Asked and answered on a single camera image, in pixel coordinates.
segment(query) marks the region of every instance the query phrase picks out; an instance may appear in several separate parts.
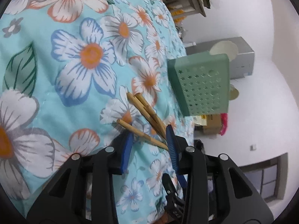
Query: wooden chopstick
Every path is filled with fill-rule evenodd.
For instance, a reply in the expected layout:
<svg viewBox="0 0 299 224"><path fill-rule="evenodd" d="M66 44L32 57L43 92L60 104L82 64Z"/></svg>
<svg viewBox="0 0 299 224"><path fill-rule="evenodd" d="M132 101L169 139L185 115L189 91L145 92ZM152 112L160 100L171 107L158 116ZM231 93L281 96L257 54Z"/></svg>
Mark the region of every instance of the wooden chopstick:
<svg viewBox="0 0 299 224"><path fill-rule="evenodd" d="M162 142L150 137L149 135L147 135L146 133L141 132L140 130L136 129L135 127L131 126L130 124L126 123L125 121L118 119L116 121L119 125L121 125L122 127L124 127L125 129L133 132L134 134L136 134L137 136L143 137L145 138L148 142L150 142L152 145L154 146L158 146L160 148L163 148L165 150L168 151L168 147L163 144Z"/></svg>
<svg viewBox="0 0 299 224"><path fill-rule="evenodd" d="M159 130L158 124L156 123L156 121L152 117L150 117L149 113L145 110L143 104L136 97L134 97L133 94L131 94L130 92L127 92L127 97L130 100L130 102L144 116L144 118L146 118L146 120L151 124L151 126L154 128L154 130L157 133L159 133L162 137L164 137L162 132Z"/></svg>
<svg viewBox="0 0 299 224"><path fill-rule="evenodd" d="M149 115L156 121L159 126L159 130L162 132L163 138L166 140L166 126L163 121L159 118L159 116L154 112L152 107L146 106L145 110L149 113Z"/></svg>
<svg viewBox="0 0 299 224"><path fill-rule="evenodd" d="M149 113L149 115L156 121L159 126L161 133L163 134L164 139L166 139L166 125L159 118L159 116L155 113L153 108L149 105L149 103L145 100L141 93L135 94L135 97L144 105L145 110Z"/></svg>

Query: screw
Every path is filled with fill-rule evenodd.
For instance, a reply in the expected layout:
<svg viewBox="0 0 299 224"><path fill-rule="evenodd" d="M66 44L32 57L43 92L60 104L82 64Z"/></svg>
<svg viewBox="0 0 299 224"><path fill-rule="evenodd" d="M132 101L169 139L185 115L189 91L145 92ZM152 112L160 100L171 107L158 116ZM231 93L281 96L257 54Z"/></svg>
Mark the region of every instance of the screw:
<svg viewBox="0 0 299 224"><path fill-rule="evenodd" d="M195 148L193 146L187 146L186 147L186 151L187 152L194 152L195 151Z"/></svg>
<svg viewBox="0 0 299 224"><path fill-rule="evenodd" d="M222 159L223 161L226 161L226 160L228 160L228 155L226 155L226 154L221 154L221 155L220 155L220 159Z"/></svg>
<svg viewBox="0 0 299 224"><path fill-rule="evenodd" d="M78 159L80 158L80 155L79 155L78 153L75 153L75 154L73 154L73 155L71 156L71 158L72 158L73 160L78 160Z"/></svg>
<svg viewBox="0 0 299 224"><path fill-rule="evenodd" d="M108 147L105 148L105 151L106 152L113 152L114 151L114 147L108 146Z"/></svg>

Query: light blue fabric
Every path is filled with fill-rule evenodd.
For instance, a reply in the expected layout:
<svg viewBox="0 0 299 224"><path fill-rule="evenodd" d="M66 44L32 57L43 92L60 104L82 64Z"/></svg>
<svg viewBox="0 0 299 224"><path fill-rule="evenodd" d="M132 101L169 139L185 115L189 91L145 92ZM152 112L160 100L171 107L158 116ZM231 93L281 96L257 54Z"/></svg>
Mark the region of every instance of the light blue fabric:
<svg viewBox="0 0 299 224"><path fill-rule="evenodd" d="M159 138L126 92L143 93L192 144L167 77L167 59L186 52L161 0L12 0L0 28L0 183L22 215L69 156L110 144L118 118ZM168 152L136 137L126 174L113 177L120 224L163 214L164 172L181 196Z"/></svg>

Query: white wall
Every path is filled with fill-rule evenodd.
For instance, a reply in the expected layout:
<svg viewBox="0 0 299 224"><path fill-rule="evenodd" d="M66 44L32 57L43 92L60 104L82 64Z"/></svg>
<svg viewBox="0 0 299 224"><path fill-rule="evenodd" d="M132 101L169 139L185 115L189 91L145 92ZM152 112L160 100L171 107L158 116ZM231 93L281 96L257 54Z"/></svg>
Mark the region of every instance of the white wall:
<svg viewBox="0 0 299 224"><path fill-rule="evenodd" d="M253 164L288 152L289 170L285 198L271 203L274 217L279 216L299 184L299 112L294 97L277 67L260 61L255 73L232 80L240 91L230 101L228 130L216 139L200 136L208 155L228 154L238 166ZM256 144L257 150L250 151Z"/></svg>
<svg viewBox="0 0 299 224"><path fill-rule="evenodd" d="M242 36L256 60L252 76L232 81L240 96L230 102L226 135L201 139L207 154L227 153L239 166L288 152L285 197L270 204L277 217L299 186L299 16L289 0L220 0L206 13L183 21L185 42Z"/></svg>
<svg viewBox="0 0 299 224"><path fill-rule="evenodd" d="M205 9L183 21L187 30L184 42L203 42L242 36L257 59L270 59L273 49L273 12L271 0L219 0L218 10Z"/></svg>

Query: window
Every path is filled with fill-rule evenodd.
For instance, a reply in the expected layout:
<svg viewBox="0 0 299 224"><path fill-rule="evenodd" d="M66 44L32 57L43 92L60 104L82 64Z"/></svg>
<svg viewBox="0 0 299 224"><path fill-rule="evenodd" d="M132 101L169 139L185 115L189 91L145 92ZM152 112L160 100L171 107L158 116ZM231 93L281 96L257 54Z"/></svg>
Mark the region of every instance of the window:
<svg viewBox="0 0 299 224"><path fill-rule="evenodd" d="M286 188L287 153L240 169L266 202L283 199Z"/></svg>

